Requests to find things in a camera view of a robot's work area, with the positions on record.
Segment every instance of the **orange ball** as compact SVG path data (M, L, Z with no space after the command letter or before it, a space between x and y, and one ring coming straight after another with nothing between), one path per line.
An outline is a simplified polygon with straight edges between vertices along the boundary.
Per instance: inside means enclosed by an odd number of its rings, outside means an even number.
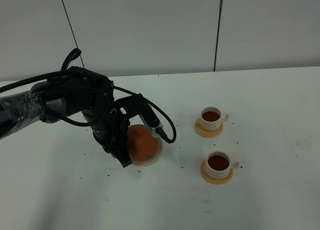
M145 125L137 124L128 128L128 153L134 161L144 161L153 156L158 139L152 137Z

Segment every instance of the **cable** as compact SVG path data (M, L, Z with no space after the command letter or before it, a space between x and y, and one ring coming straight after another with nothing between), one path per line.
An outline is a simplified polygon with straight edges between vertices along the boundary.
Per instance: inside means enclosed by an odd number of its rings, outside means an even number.
M119 91L122 91L124 93L127 93L127 94L130 94L130 95L136 95L136 93L134 92L131 92L129 90L126 90L126 89L123 89L121 87L117 87L117 86L114 86L113 87L114 89L116 90L119 90ZM175 125L174 123L172 122L172 120L169 118L168 115L166 115L158 106L156 106L155 104L153 104L150 100L144 98L144 100L149 104L151 105L153 108L155 108L161 115L163 115L167 121L169 122L169 124L171 125L171 128L172 128L172 131L173 131L173 138L172 139L169 139L166 135L166 133L161 129L161 130L158 130L158 133L160 134L160 136L168 143L168 144L171 144L173 143L176 138L177 138L177 132L176 132L176 128L175 128Z
M81 87L81 88L72 88L72 89L67 89L65 93L74 93L74 92L91 92L91 93L95 93L97 94L98 96L100 96L103 100L104 100L104 107L103 107L103 112L102 114L95 120L91 121L91 122L88 122L88 123L81 123L81 122L77 122L77 121L74 121L72 119L69 119L57 112L54 112L54 111L47 111L48 114L50 115L53 115L63 121L66 121L67 123L70 123L72 125L76 125L76 126L80 126L80 127L88 127L88 126L91 126L91 125L94 125L94 124L97 124L102 118L103 116L105 115L106 113L106 110L107 110L107 106L108 106L108 100L107 98L105 97L105 95L97 90L97 89L93 89L93 88L88 88L88 87Z
M73 75L73 74L74 74L73 72L67 70L67 71L56 71L56 72L38 75L35 77L31 77L28 79L24 79L24 80L3 86L0 88L0 93L8 91L10 89L14 89L14 88L23 86L23 85L26 85L26 84L31 84L31 83L34 83L34 82L37 82L40 80L53 78L53 77L59 77L59 76Z

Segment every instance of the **white wall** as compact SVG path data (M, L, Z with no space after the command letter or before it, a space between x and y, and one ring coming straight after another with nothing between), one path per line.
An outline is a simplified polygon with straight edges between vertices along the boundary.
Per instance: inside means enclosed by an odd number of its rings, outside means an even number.
M212 71L220 0L64 0L84 66L106 75Z
M223 0L216 69L320 65L320 0Z
M61 0L0 0L0 80L58 71L75 47Z

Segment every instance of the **coaster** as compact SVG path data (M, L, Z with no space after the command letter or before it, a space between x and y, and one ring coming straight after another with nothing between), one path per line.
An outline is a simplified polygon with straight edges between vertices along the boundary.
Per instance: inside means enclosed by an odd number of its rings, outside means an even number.
M195 131L200 134L201 136L203 137L206 137L206 138L214 138L214 137L217 137L219 136L222 131L224 130L224 124L221 123L221 126L216 129L216 130L213 130L213 131L208 131L208 130L204 130L200 123L199 123L199 118L196 119L195 123L194 123L194 129Z
M209 182L211 184L225 184L225 183L229 182L232 179L232 176L234 174L234 170L233 169L230 169L229 175L226 176L224 179L213 179L213 178L211 178L206 172L205 161L206 160L203 160L203 162L201 163L200 171L201 171L202 177L207 182Z
M158 160L158 158L160 158L162 151L163 151L162 139L158 138L158 147L155 153L147 160L143 160L143 161L132 160L132 164L135 166L141 166L141 167L153 164L155 161Z

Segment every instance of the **plastic wrap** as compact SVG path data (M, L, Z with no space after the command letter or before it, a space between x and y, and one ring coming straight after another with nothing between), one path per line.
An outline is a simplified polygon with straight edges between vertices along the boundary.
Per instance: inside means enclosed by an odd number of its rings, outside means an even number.
M45 104L31 91L0 98L0 139L38 121Z

